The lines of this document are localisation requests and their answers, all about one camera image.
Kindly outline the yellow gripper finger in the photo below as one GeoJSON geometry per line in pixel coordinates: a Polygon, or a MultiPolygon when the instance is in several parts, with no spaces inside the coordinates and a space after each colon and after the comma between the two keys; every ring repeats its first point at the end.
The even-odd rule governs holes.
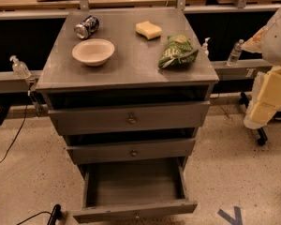
{"type": "Polygon", "coordinates": [[[264,81],[257,101],[250,100],[244,125],[247,128],[262,128],[274,117],[281,108],[281,66],[273,66],[264,73],[264,81]]]}
{"type": "Polygon", "coordinates": [[[252,103],[255,103],[257,101],[259,92],[261,90],[263,81],[264,81],[264,76],[265,74],[263,72],[258,72],[255,80],[253,82],[253,86],[252,86],[252,92],[251,92],[251,101],[252,103]]]}

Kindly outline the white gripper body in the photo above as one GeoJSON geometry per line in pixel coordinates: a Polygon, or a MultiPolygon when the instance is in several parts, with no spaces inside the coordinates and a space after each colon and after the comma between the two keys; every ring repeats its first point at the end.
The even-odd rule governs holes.
{"type": "Polygon", "coordinates": [[[251,37],[242,45],[242,49],[249,53],[261,53],[263,35],[266,30],[266,26],[261,27],[253,37],[251,37]]]}

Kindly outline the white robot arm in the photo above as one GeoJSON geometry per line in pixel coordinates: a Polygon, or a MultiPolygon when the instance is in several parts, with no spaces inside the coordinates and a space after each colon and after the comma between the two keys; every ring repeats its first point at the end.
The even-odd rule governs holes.
{"type": "Polygon", "coordinates": [[[267,73],[258,73],[254,80],[244,125],[257,129],[266,126],[281,108],[281,7],[258,32],[244,43],[242,49],[260,53],[273,65],[267,73]]]}

